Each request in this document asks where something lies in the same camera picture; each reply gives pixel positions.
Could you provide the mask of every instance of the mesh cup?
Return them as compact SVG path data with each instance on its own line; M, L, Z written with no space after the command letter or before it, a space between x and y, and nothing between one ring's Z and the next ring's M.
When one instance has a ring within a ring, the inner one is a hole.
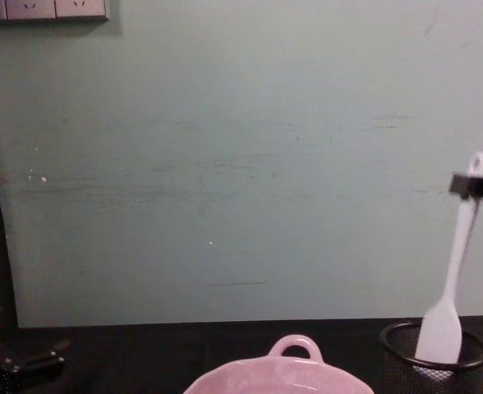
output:
M483 338L462 330L456 364L414 358L421 325L397 323L380 333L386 394L483 394Z

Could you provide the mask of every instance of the bowl handle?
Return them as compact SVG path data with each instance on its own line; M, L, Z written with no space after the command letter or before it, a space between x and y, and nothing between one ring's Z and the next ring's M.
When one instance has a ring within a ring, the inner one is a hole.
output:
M320 349L315 342L309 337L305 337L303 335L289 335L287 337L283 337L276 342L276 345L273 346L269 352L269 355L282 355L282 353L291 346L299 346L306 349L309 352L309 360L316 361L317 363L324 362Z

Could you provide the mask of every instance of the pink bowl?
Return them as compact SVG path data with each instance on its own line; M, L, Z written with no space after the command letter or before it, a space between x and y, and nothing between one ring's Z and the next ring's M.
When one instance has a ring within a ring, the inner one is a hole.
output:
M301 346L309 359L285 357L290 346ZM184 394L374 394L361 380L324 363L308 337L279 340L269 355L233 361L196 380Z

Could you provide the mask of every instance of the black table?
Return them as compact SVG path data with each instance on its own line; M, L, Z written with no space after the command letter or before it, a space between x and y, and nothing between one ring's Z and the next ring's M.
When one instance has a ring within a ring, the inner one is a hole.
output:
M402 320L21 329L10 346L32 352L65 338L71 341L62 379L24 391L27 394L181 394L203 373L232 360L266 355L279 338L300 333L316 341L326 363L356 375L381 394L384 361L379 334ZM462 323L483 336L483 317L463 318ZM301 355L301 350L288 354Z

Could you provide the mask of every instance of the spatula handle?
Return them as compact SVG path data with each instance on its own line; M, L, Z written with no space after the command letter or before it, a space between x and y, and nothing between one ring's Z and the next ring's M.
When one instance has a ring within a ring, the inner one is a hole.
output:
M468 176L483 176L483 153L477 152L470 160L467 171ZM472 236L473 225L475 224L479 199L469 197L463 200L458 207L457 226L451 257L449 260L448 276L444 287L443 298L455 302L457 285L461 276L462 266L466 257L467 247Z

